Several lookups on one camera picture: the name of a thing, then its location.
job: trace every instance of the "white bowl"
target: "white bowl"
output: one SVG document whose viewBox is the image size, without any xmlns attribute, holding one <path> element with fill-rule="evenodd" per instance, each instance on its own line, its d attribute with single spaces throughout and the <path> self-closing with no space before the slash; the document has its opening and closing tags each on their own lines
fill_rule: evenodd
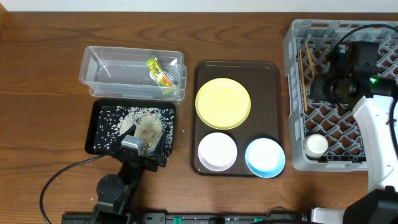
<svg viewBox="0 0 398 224">
<path fill-rule="evenodd" d="M 224 133 L 208 134 L 199 143 L 199 161 L 209 170 L 224 171 L 234 164 L 237 156 L 235 142 Z"/>
<path fill-rule="evenodd" d="M 268 138 L 259 138 L 251 142 L 246 149 L 245 160 L 250 171 L 263 178 L 278 176 L 286 163 L 282 147 Z"/>
</svg>

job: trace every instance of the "green indicator light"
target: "green indicator light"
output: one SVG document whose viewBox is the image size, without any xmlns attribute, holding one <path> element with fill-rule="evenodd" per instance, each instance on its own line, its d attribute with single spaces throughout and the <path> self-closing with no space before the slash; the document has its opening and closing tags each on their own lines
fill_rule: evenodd
<svg viewBox="0 0 398 224">
<path fill-rule="evenodd" d="M 370 81 L 371 81 L 372 84 L 374 84 L 374 83 L 377 81 L 377 79 L 375 79 L 375 78 L 370 78 Z"/>
</svg>

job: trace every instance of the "yellow snack package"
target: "yellow snack package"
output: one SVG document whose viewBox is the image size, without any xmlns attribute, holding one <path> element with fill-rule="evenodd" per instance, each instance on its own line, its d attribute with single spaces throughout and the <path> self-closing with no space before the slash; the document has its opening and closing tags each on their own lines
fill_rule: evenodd
<svg viewBox="0 0 398 224">
<path fill-rule="evenodd" d="M 147 62 L 146 62 L 149 70 L 150 70 L 150 75 L 153 80 L 159 85 L 159 86 L 174 86 L 173 82 L 171 81 L 170 77 L 163 71 L 162 67 L 160 67 L 159 63 L 156 61 L 156 58 L 151 57 Z M 164 94 L 172 94 L 172 90 L 162 90 Z"/>
</svg>

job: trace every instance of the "clear plastic container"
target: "clear plastic container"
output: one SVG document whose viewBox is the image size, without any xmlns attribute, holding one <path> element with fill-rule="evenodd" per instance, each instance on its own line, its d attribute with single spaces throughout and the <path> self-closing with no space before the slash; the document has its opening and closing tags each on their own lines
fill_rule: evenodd
<svg viewBox="0 0 398 224">
<path fill-rule="evenodd" d="M 175 86 L 158 86 L 151 79 L 146 64 L 151 57 L 157 59 Z M 181 52 L 87 47 L 80 68 L 80 82 L 90 87 L 93 96 L 180 101 L 185 96 L 187 68 Z"/>
</svg>

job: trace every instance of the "brown serving tray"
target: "brown serving tray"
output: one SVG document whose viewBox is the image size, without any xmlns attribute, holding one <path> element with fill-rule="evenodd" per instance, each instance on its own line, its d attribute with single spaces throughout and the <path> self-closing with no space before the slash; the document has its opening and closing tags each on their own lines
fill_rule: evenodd
<svg viewBox="0 0 398 224">
<path fill-rule="evenodd" d="M 242 84 L 251 99 L 251 110 L 248 118 L 236 128 L 217 130 L 207 126 L 198 116 L 195 109 L 195 98 L 199 89 L 215 78 L 230 78 Z M 270 62 L 222 62 L 206 61 L 195 69 L 193 101 L 193 131 L 191 166 L 200 175 L 217 175 L 233 177 L 256 177 L 246 165 L 244 158 L 246 148 L 257 138 L 271 138 L 283 146 L 282 99 L 280 90 L 280 73 Z M 227 170 L 215 172 L 208 170 L 198 158 L 200 141 L 213 132 L 231 136 L 237 147 L 238 156 L 235 163 Z"/>
</svg>

